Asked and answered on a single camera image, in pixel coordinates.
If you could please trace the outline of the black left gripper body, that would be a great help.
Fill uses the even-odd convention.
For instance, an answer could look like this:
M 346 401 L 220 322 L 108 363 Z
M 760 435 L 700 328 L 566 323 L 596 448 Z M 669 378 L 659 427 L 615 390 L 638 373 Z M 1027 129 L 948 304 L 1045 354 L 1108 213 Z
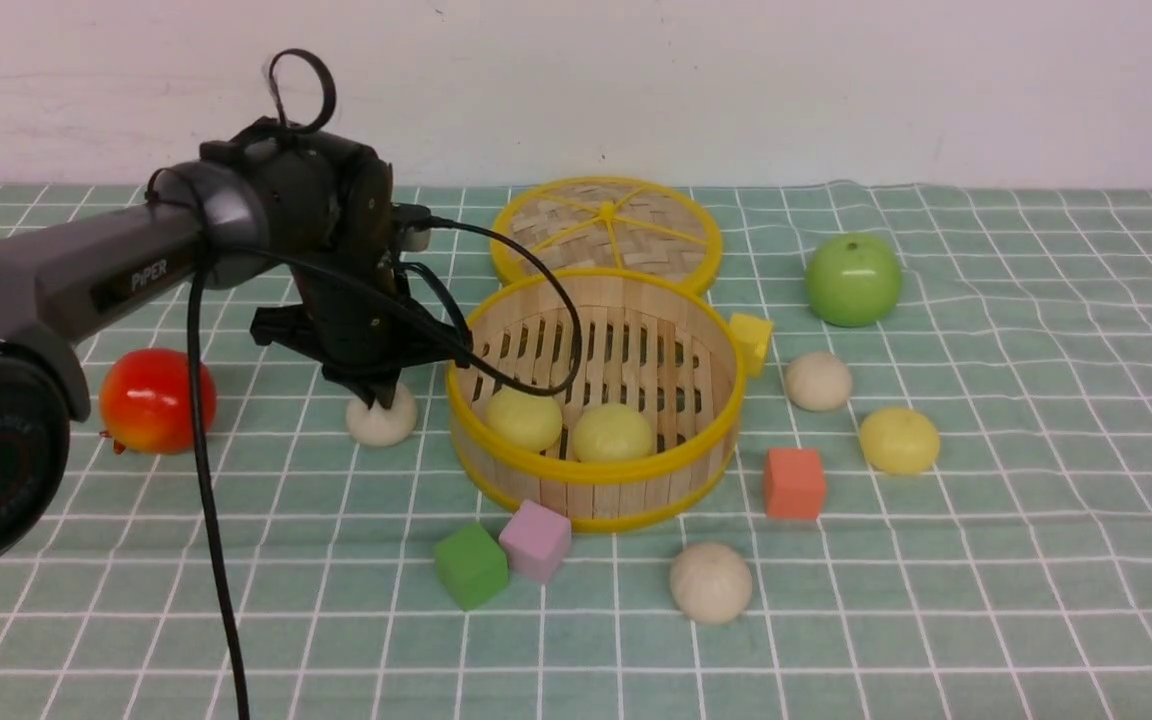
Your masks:
M 300 291 L 297 305 L 256 311 L 256 343 L 314 361 L 351 392 L 357 376 L 468 365 L 465 316 L 425 265 L 393 247 L 393 170 L 374 149 L 262 118 L 202 143 L 198 156 L 218 279 L 283 264 Z

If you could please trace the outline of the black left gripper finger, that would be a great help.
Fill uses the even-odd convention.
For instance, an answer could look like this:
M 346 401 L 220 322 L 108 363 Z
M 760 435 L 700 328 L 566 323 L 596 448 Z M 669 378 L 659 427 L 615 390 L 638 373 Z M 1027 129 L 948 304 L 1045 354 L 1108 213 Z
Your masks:
M 380 372 L 355 378 L 355 395 L 366 407 L 379 406 L 381 409 L 393 409 L 396 401 L 399 372 Z

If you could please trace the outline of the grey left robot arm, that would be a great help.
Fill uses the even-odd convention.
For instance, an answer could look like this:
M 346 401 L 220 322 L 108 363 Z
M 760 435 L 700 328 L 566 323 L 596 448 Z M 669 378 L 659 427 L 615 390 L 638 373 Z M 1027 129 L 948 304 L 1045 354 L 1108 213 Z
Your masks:
M 401 262 L 433 215 L 393 200 L 374 150 L 262 118 L 198 154 L 157 170 L 141 205 L 0 238 L 0 558 L 50 506 L 70 424 L 91 414 L 77 346 L 180 283 L 232 290 L 288 265 L 301 302 L 257 310 L 253 342 L 366 402 L 391 401 L 406 367 L 467 359 L 463 316 L 422 309 Z

